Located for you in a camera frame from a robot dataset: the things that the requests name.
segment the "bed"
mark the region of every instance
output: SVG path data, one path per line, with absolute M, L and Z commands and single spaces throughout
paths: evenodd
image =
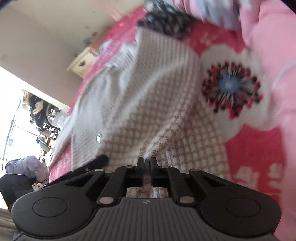
M 92 76 L 97 74 L 123 45 L 133 42 L 137 22 L 146 13 L 141 6 L 116 23 L 101 47 L 99 56 L 86 74 L 73 100 L 72 108 L 83 86 Z M 191 33 L 182 42 L 189 45 L 201 56 L 205 65 L 209 66 L 204 71 L 205 77 L 207 74 L 215 74 L 219 68 L 218 63 L 221 61 L 233 61 L 228 59 L 229 56 L 233 55 L 238 58 L 236 62 L 231 62 L 237 66 L 240 64 L 241 56 L 248 55 L 240 34 L 200 21 L 194 24 Z M 219 53 L 219 56 L 215 57 L 213 53 Z M 251 71 L 256 72 L 256 62 L 253 65 L 255 67 L 251 66 Z M 250 66 L 244 66 L 246 72 L 249 68 Z M 213 106 L 210 100 L 208 104 L 219 116 L 231 180 L 266 193 L 279 201 L 284 165 L 282 138 L 280 129 L 268 121 L 268 114 L 265 113 L 264 116 L 261 116 L 262 110 L 267 109 L 271 102 L 269 90 L 264 86 L 264 80 L 256 79 L 254 82 L 256 96 L 246 97 L 247 100 L 245 100 L 242 109 L 237 112 L 231 112 L 223 104 Z M 51 167 L 50 182 L 70 171 L 71 146 L 68 144 L 60 158 Z

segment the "waffle knit fabric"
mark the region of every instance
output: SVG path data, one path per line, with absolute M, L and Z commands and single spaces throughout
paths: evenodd
M 135 43 L 86 84 L 51 165 L 71 142 L 72 169 L 101 154 L 109 157 L 107 172 L 154 156 L 182 172 L 200 168 L 227 178 L 225 149 L 201 85 L 200 59 L 190 47 L 140 29 Z

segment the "knitted sweater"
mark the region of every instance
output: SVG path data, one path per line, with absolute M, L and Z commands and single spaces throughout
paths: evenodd
M 201 96 L 200 59 L 188 46 L 140 30 L 86 84 L 53 151 L 51 164 L 71 142 L 72 169 L 106 154 L 114 171 L 157 157 L 188 171 L 202 168 L 225 177 L 225 150 Z

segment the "ceiling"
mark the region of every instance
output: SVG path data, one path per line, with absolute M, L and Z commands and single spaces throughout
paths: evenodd
M 115 20 L 107 12 L 105 1 L 121 15 L 127 14 L 142 0 L 19 0 L 9 6 L 34 19 L 53 35 L 76 50 L 83 50 L 83 39 L 102 32 Z

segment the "pink blanket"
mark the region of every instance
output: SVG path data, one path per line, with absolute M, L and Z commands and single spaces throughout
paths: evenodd
M 136 24 L 145 14 L 143 7 L 140 7 L 116 24 L 110 31 L 105 48 L 87 73 L 82 86 L 100 71 L 123 44 L 129 44 L 134 40 Z M 246 46 L 240 34 L 226 31 L 211 24 L 203 24 L 202 22 L 196 22 L 191 34 L 182 41 L 201 56 L 205 65 L 206 63 L 213 63 L 213 68 L 211 68 L 211 65 L 207 66 L 210 69 L 209 71 L 216 71 L 219 68 L 220 61 L 216 60 L 217 56 L 213 53 L 219 55 L 219 53 L 226 51 L 227 56 L 220 55 L 218 59 L 230 63 L 235 61 L 234 67 L 237 67 L 239 65 L 239 56 L 246 51 Z M 229 56 L 233 55 L 238 57 L 229 59 Z M 252 73 L 248 73 L 248 67 L 242 67 L 244 69 L 242 74 L 252 75 Z M 263 80 L 255 81 L 252 91 L 258 94 L 257 97 L 261 96 L 260 98 L 263 98 L 263 100 L 268 99 L 268 90 L 263 87 L 260 89 L 261 84 L 264 85 Z M 237 113 L 231 112 L 227 108 L 224 110 L 223 105 L 218 107 L 219 113 L 225 113 L 224 122 L 226 125 L 231 126 L 232 123 L 238 123 L 237 126 L 239 126 L 236 132 L 225 140 L 231 178 L 232 181 L 238 184 L 266 193 L 279 201 L 284 164 L 281 132 L 277 127 L 267 131 L 259 130 L 261 128 L 259 125 L 257 127 L 253 120 L 256 120 L 256 115 L 260 111 L 257 109 L 263 103 L 260 103 L 260 100 L 254 96 L 247 98 L 246 101 L 247 104 Z M 69 171 L 71 171 L 70 145 L 66 147 L 60 159 L 51 168 L 50 181 Z

